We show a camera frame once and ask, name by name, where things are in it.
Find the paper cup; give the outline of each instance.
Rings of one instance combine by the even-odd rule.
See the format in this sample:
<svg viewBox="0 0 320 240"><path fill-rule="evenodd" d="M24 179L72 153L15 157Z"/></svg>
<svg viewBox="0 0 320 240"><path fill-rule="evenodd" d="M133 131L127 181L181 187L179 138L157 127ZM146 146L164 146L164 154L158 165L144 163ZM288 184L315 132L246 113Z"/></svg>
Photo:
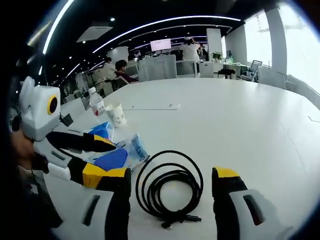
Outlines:
<svg viewBox="0 0 320 240"><path fill-rule="evenodd" d="M106 106L105 110L116 128L123 126L127 123L124 111L122 110L121 102L116 104L110 104Z"/></svg>

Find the white robot body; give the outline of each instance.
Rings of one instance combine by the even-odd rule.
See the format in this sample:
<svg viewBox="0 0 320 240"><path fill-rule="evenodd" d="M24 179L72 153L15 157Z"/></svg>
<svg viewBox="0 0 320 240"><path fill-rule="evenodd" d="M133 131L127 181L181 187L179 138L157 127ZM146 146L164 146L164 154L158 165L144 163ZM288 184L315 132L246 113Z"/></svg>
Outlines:
<svg viewBox="0 0 320 240"><path fill-rule="evenodd" d="M50 133L60 119L60 90L51 86L35 86L27 77L19 96L24 134L40 141Z"/></svg>

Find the human hand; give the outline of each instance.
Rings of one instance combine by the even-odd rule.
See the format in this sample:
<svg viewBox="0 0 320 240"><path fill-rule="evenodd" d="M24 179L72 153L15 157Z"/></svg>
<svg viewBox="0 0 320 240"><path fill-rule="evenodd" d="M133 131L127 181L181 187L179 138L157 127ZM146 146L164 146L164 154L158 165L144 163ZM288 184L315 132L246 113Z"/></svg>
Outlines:
<svg viewBox="0 0 320 240"><path fill-rule="evenodd" d="M35 157L34 143L26 137L20 129L11 134L11 142L17 164L24 169L32 168L32 159Z"/></svg>

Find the dark hair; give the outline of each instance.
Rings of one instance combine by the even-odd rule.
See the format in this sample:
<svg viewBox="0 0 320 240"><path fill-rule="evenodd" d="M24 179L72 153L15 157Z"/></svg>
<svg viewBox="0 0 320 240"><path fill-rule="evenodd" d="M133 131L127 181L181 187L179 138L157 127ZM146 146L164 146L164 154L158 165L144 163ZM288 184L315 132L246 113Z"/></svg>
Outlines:
<svg viewBox="0 0 320 240"><path fill-rule="evenodd" d="M134 56L132 54L129 54L128 61L132 61L134 59Z"/></svg>
<svg viewBox="0 0 320 240"><path fill-rule="evenodd" d="M125 60L119 60L115 63L115 69L117 69L118 71L125 66L127 66L127 62Z"/></svg>
<svg viewBox="0 0 320 240"><path fill-rule="evenodd" d="M192 41L192 39L188 39L188 40L185 39L184 44L190 45L190 44L194 44L194 42Z"/></svg>

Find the plastic water bottle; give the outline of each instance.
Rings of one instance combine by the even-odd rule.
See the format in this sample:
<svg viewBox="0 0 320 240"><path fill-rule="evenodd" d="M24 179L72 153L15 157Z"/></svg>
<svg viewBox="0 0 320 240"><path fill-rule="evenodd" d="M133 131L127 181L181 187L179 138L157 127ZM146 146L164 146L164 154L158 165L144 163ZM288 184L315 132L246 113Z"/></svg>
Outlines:
<svg viewBox="0 0 320 240"><path fill-rule="evenodd" d="M97 93L95 87L89 89L90 94L90 107L92 108L93 114L96 116L98 124L104 122L103 115L106 113L104 99Z"/></svg>

